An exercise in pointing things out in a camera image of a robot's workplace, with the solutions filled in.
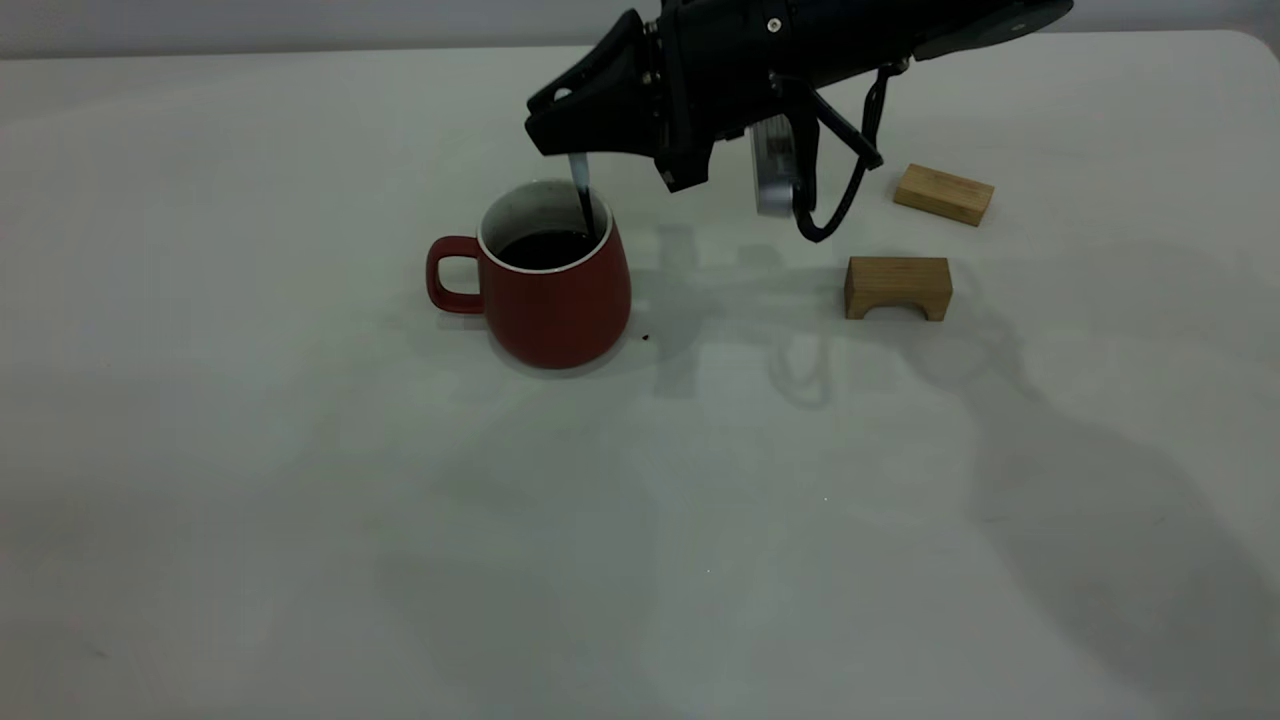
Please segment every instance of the table surface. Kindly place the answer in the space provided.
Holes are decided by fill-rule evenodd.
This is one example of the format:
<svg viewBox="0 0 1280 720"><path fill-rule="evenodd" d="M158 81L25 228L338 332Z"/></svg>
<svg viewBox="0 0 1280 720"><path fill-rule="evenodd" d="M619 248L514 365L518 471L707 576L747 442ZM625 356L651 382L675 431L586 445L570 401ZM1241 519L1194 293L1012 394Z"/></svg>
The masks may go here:
<svg viewBox="0 0 1280 720"><path fill-rule="evenodd" d="M1261 44L918 64L819 246L746 142L676 196L595 158L635 311L548 373L422 260L567 176L520 123L581 54L0 63L6 717L1280 715ZM946 323L845 320L851 255L950 258Z"/></svg>

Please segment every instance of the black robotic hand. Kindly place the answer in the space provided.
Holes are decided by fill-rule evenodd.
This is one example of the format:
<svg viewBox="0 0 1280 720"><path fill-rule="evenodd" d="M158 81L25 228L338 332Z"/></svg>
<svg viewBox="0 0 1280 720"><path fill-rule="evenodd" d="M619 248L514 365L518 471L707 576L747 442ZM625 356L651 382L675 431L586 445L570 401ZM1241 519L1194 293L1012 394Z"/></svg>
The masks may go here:
<svg viewBox="0 0 1280 720"><path fill-rule="evenodd" d="M630 10L577 65L529 101L525 128L544 155L628 152L654 159L672 192L707 182L712 146L774 117L790 124L792 206L814 242L840 225L863 173L883 164L876 135L888 78L997 45L1060 19L1073 0L664 0L644 23ZM863 129L817 88L877 70ZM568 95L559 92L570 91ZM859 156L827 227L817 204L818 123Z"/></svg>

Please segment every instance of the coffee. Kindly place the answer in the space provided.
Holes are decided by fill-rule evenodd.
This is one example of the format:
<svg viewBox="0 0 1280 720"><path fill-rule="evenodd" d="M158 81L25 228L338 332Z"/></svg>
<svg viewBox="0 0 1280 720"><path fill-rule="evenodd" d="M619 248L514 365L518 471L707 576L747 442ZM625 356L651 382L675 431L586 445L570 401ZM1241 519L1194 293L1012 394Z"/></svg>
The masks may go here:
<svg viewBox="0 0 1280 720"><path fill-rule="evenodd" d="M591 208L591 193L579 188L577 190L577 204L582 206L582 227L586 228L586 233L595 234L595 209Z"/></svg>
<svg viewBox="0 0 1280 720"><path fill-rule="evenodd" d="M595 250L598 241L576 231L544 231L513 241L498 260L525 270L554 270L572 265Z"/></svg>

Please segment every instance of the dark liquid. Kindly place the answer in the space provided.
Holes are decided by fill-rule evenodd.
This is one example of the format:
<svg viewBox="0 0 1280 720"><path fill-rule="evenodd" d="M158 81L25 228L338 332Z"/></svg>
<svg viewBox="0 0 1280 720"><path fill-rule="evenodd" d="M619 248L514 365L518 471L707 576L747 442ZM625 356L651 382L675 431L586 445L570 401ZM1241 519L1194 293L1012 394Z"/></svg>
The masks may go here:
<svg viewBox="0 0 1280 720"><path fill-rule="evenodd" d="M544 231L525 236L498 252L498 259L526 270L554 270L572 265L595 250L596 240L575 231Z"/></svg>

